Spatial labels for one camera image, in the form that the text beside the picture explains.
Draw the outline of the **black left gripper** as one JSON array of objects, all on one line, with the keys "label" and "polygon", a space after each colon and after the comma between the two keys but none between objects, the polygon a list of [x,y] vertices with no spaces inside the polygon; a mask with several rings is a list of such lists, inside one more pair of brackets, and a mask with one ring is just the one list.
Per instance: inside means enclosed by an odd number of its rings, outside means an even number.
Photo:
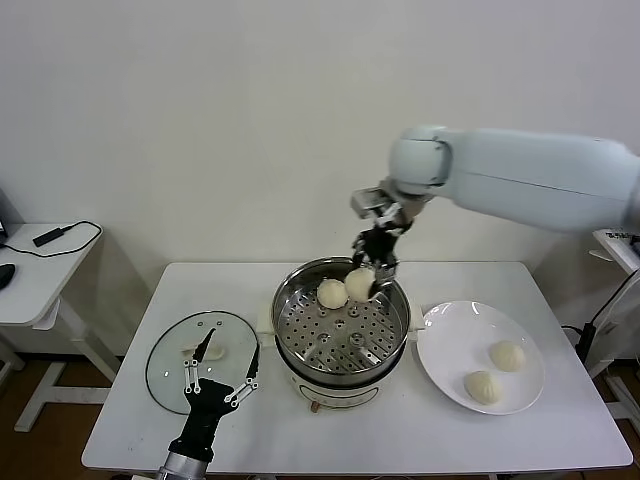
[{"label": "black left gripper", "polygon": [[192,459],[212,459],[218,424],[223,416],[236,410],[238,406],[258,387],[260,346],[254,350],[245,380],[233,389],[229,385],[214,380],[199,378],[199,365],[204,359],[215,329],[209,330],[196,346],[192,355],[183,361],[185,373],[184,393],[190,405],[190,412],[180,436],[168,448],[171,453]]}]

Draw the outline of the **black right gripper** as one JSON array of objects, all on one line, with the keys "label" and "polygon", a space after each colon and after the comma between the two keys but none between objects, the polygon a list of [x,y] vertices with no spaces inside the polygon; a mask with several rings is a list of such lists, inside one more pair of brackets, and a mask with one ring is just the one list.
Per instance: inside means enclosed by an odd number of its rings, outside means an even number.
[{"label": "black right gripper", "polygon": [[383,293],[395,281],[397,258],[394,250],[399,236],[398,229],[374,226],[360,232],[352,244],[352,269],[372,265],[369,299]]}]

